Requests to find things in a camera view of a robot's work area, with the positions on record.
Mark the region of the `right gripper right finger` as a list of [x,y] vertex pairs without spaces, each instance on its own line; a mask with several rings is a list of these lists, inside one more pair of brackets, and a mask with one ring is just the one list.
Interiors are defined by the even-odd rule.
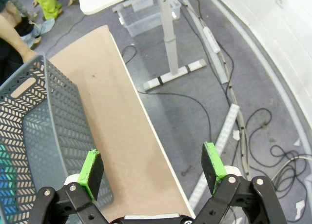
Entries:
[[227,173],[213,143],[203,144],[201,165],[212,196],[195,218],[195,224],[220,224],[231,207],[241,207],[249,224],[287,224],[268,177],[246,180]]

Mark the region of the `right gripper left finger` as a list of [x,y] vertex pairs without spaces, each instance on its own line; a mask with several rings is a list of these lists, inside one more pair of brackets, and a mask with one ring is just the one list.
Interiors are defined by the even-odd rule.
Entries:
[[82,224],[109,224],[94,202],[98,198],[104,165],[98,150],[90,150],[76,182],[60,190],[42,187],[31,210],[31,224],[66,224],[76,214]]

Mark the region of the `green cloth garment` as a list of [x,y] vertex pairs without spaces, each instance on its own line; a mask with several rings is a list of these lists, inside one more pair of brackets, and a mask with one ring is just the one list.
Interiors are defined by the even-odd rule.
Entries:
[[10,155],[0,143],[0,188],[11,188],[16,180],[16,171]]

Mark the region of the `blue cloth garment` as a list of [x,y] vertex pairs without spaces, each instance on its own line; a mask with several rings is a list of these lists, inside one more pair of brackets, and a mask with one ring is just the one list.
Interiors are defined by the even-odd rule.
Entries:
[[4,214],[3,220],[12,221],[18,208],[16,206],[17,173],[14,169],[0,167],[0,204]]

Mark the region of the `person's left forearm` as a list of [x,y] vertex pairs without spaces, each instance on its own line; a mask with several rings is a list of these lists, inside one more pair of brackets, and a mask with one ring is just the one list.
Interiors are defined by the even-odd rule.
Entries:
[[27,44],[2,15],[0,15],[0,38],[14,47],[21,56],[24,56],[29,51]]

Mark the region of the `person's left hand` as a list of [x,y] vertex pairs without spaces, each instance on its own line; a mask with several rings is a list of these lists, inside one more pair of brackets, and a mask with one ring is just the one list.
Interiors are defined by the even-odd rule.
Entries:
[[26,63],[27,61],[31,60],[37,53],[33,50],[27,50],[21,57],[23,60],[23,63]]

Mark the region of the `grey plastic lattice basket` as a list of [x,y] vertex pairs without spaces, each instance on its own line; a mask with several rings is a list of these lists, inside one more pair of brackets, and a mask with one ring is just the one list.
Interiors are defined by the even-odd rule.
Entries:
[[17,173],[16,214],[0,224],[28,224],[42,187],[58,190],[96,149],[78,87],[43,53],[0,86],[0,143]]

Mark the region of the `white power strip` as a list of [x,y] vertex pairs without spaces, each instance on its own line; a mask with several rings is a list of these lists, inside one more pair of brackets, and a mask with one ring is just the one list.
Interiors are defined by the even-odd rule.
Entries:
[[210,47],[212,48],[212,51],[216,54],[219,53],[220,47],[219,47],[214,35],[212,34],[211,30],[207,26],[204,26],[203,27],[203,33],[204,33]]

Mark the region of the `person in black t-shirt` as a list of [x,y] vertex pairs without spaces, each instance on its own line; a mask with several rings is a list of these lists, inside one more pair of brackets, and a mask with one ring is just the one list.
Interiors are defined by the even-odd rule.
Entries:
[[0,39],[0,86],[22,65],[23,60],[17,50]]

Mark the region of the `light blue dropped jeans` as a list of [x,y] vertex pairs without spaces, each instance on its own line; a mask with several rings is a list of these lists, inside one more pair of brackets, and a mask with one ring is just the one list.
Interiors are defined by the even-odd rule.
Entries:
[[55,24],[54,19],[46,20],[41,24],[36,24],[28,18],[25,18],[25,30],[22,35],[20,35],[21,39],[31,47],[35,43],[39,43],[41,41],[41,36],[47,32],[49,32]]

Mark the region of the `black dropped trousers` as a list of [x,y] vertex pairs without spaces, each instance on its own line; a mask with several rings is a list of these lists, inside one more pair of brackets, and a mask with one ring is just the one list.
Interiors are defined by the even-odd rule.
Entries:
[[19,22],[14,29],[21,37],[23,37],[33,31],[34,25],[29,21],[28,17],[22,17],[21,22]]

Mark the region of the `large clear storage bin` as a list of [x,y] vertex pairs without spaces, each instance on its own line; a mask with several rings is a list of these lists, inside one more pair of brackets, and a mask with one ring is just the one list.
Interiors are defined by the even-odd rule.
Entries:
[[125,6],[125,3],[117,10],[117,13],[120,23],[127,29],[131,37],[162,25],[157,0],[143,0],[138,4],[138,6],[142,6],[138,11],[134,10],[134,5]]

